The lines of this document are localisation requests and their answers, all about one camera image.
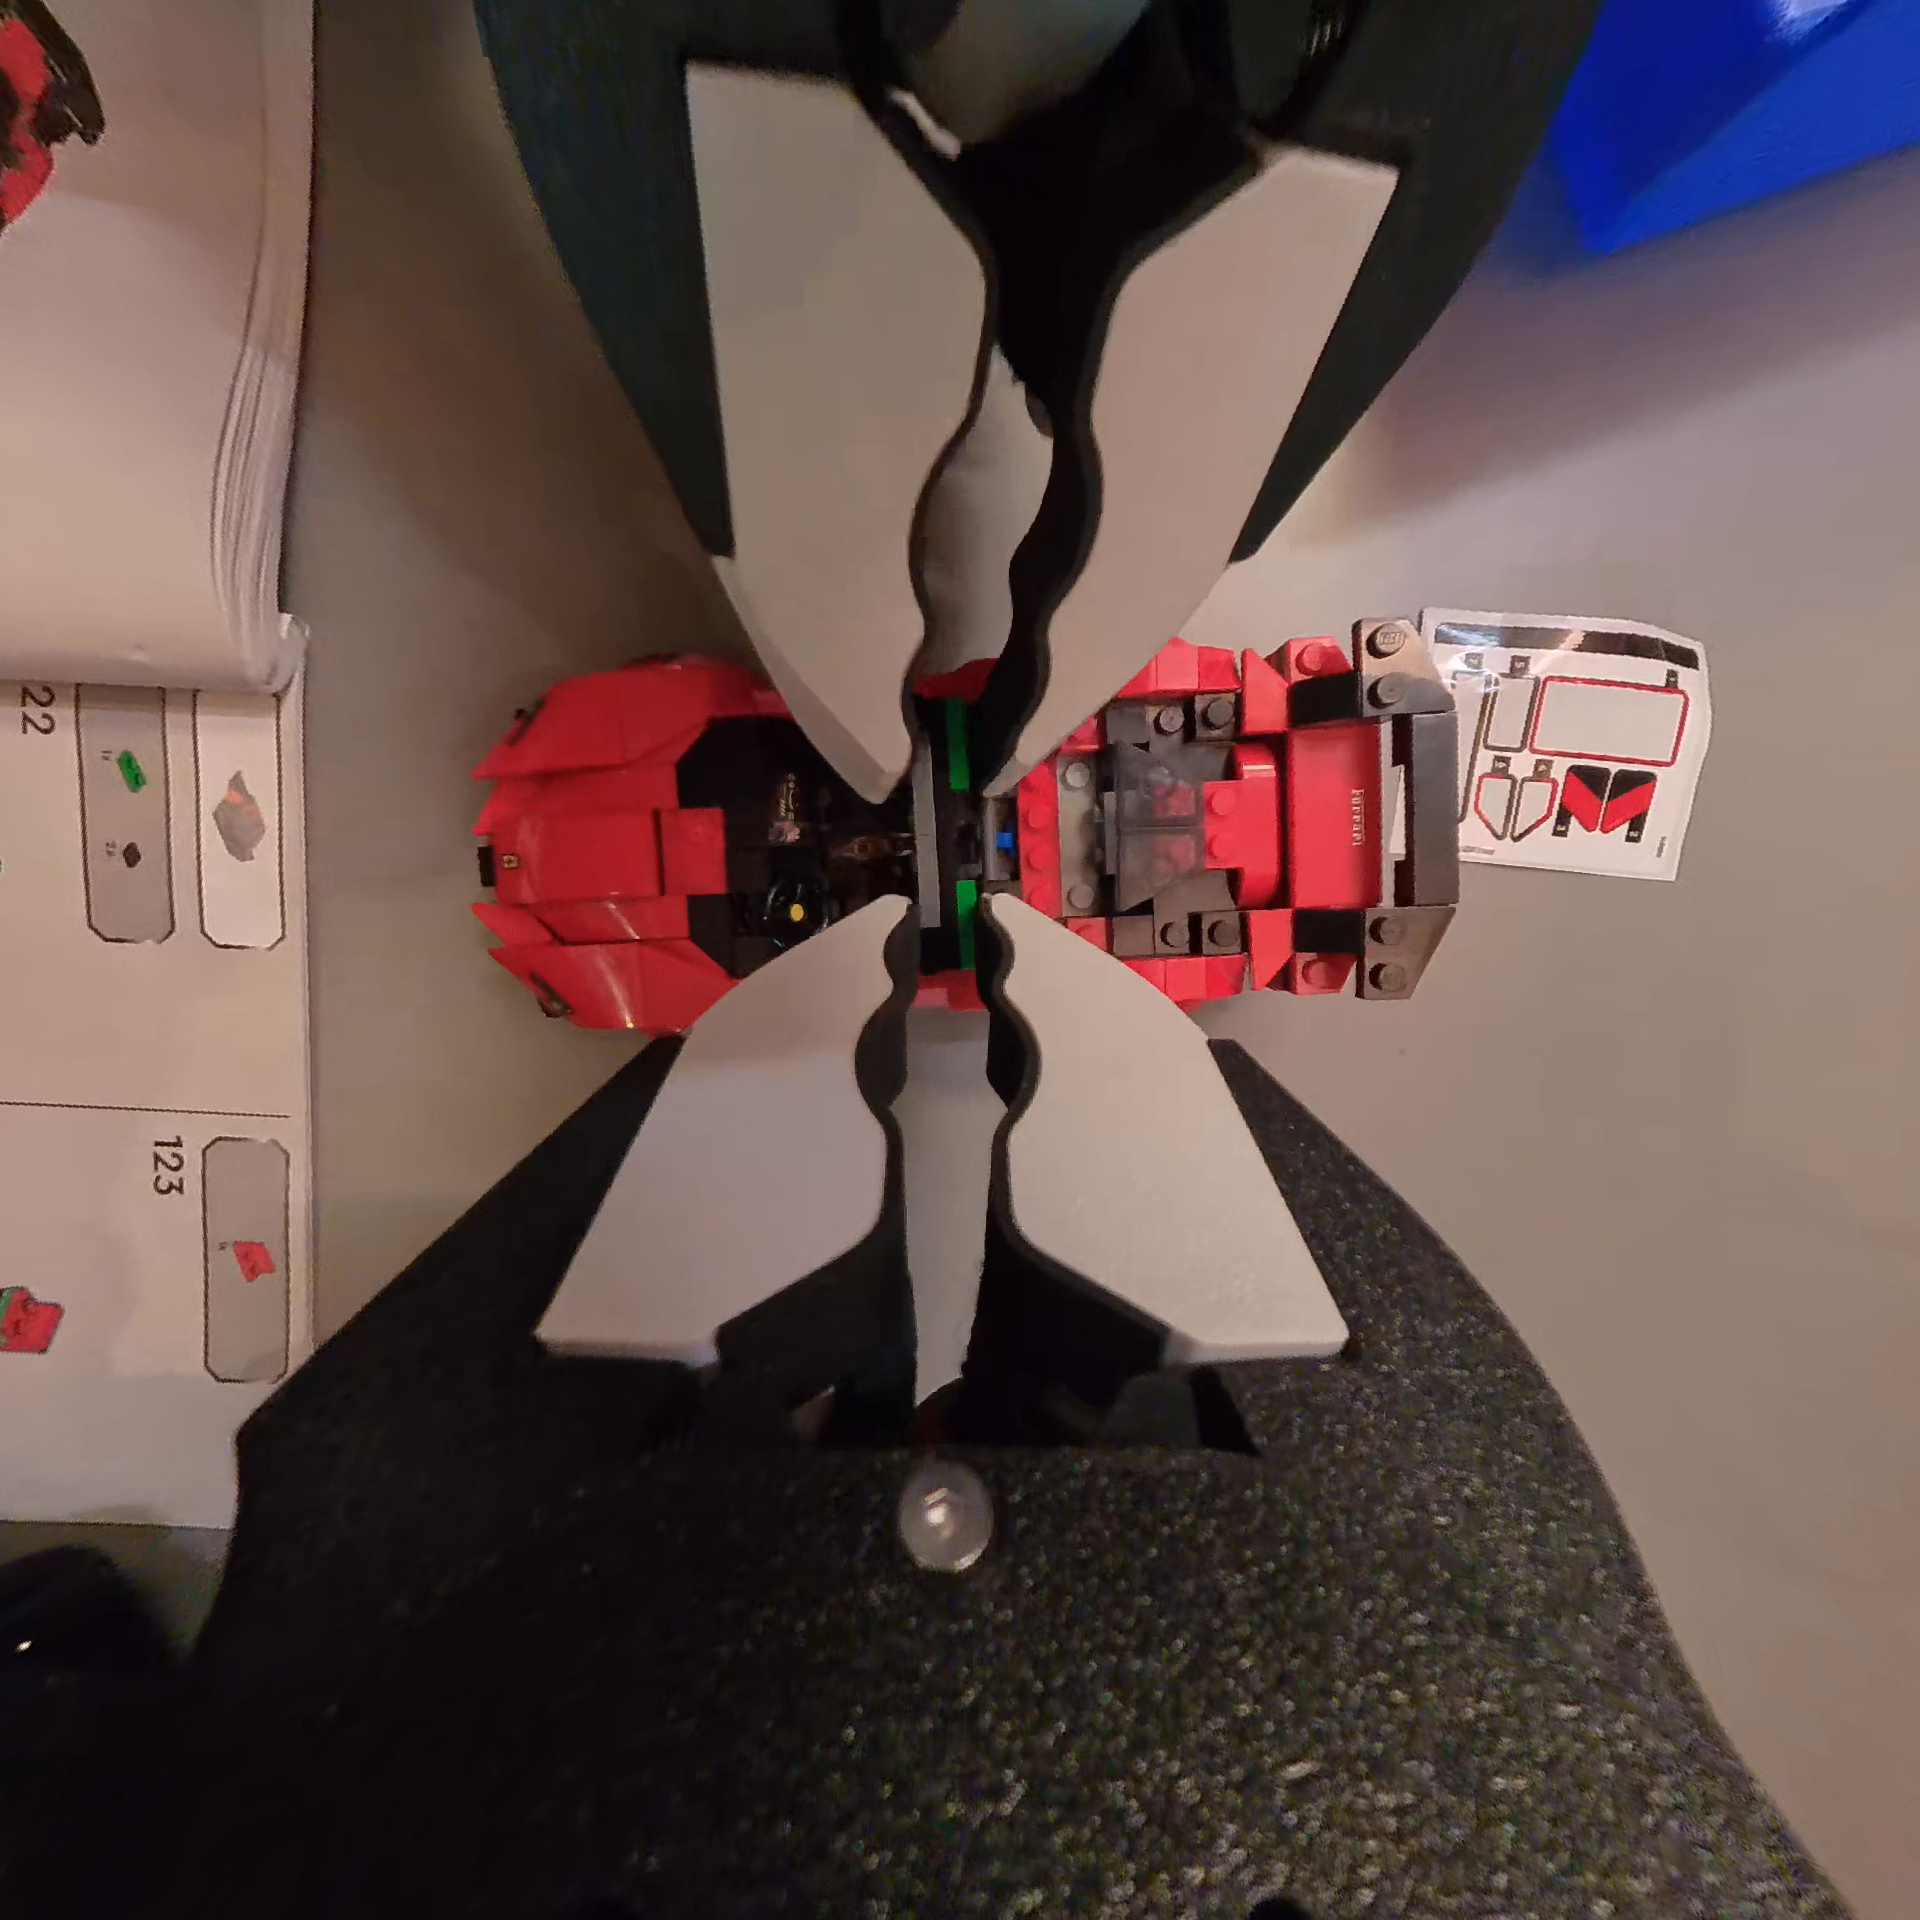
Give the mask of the red lego car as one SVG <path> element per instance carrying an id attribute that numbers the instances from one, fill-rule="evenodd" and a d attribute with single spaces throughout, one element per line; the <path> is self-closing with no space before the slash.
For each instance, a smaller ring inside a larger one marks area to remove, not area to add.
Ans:
<path id="1" fill-rule="evenodd" d="M 977 1012 L 1013 897 L 1185 1012 L 1241 993 L 1402 1001 L 1458 900 L 1447 695 L 1330 637 L 1169 641 L 1004 795 L 990 664 L 925 680 L 901 786 L 863 801 L 758 672 L 660 656 L 566 680 L 474 768 L 492 959 L 545 1018 L 679 1035 L 882 897 L 918 908 L 917 1005 Z"/>

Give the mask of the blue plastic container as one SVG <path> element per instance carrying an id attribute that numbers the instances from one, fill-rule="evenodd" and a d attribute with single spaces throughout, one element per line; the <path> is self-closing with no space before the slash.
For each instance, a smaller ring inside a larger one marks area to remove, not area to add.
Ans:
<path id="1" fill-rule="evenodd" d="M 1607 256 L 1916 140 L 1916 2 L 1607 2 L 1542 155 Z"/>

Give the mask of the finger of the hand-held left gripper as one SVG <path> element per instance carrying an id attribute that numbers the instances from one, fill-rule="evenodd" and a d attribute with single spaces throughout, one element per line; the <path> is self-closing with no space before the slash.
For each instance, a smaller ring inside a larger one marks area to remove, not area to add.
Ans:
<path id="1" fill-rule="evenodd" d="M 920 505 L 975 416 L 986 274 L 857 96 L 690 65 L 730 548 L 758 665 L 830 768 L 887 801 L 914 755 Z"/>
<path id="2" fill-rule="evenodd" d="M 1390 163 L 1279 143 L 1119 277 L 1055 476 L 1087 522 L 1021 610 L 975 713 L 975 768 L 1008 791 L 1182 635 L 1232 562 L 1359 265 L 1401 185 Z"/>

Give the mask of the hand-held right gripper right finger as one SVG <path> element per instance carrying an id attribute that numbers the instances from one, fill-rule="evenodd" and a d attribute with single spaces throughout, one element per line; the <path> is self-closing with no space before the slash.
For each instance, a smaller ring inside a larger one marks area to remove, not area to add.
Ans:
<path id="1" fill-rule="evenodd" d="M 1349 1325 L 1204 1032 L 1122 961 L 1014 897 L 977 913 L 990 1221 L 1018 1281 L 1087 1300 L 1063 1365 L 1324 1360 Z"/>

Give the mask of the black rounded object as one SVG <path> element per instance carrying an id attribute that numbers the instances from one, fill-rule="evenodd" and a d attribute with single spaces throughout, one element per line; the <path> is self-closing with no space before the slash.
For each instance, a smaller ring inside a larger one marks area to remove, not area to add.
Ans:
<path id="1" fill-rule="evenodd" d="M 105 1552 L 61 1543 L 5 1562 L 5 1712 L 61 1682 L 130 1685 L 175 1668 L 161 1620 Z"/>

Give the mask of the lego instruction booklet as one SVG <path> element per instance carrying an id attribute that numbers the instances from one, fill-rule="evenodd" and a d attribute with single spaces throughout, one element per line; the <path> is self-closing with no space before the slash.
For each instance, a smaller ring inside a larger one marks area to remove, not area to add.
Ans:
<path id="1" fill-rule="evenodd" d="M 314 1349 L 306 2 L 5 4 L 2 1498 L 226 1529 Z"/>

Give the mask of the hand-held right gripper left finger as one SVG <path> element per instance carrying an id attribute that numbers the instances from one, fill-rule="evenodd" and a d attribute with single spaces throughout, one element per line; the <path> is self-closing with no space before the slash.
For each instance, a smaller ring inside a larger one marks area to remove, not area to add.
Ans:
<path id="1" fill-rule="evenodd" d="M 756 1311 L 901 1224 L 920 914 L 880 897 L 700 1016 L 537 1329 L 706 1368 Z"/>

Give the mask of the white sticker sheet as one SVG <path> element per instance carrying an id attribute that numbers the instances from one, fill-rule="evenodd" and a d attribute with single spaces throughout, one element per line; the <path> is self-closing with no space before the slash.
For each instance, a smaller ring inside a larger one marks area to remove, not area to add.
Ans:
<path id="1" fill-rule="evenodd" d="M 1468 866 L 1672 881 L 1712 740 L 1704 650 L 1632 619 L 1425 608 Z"/>

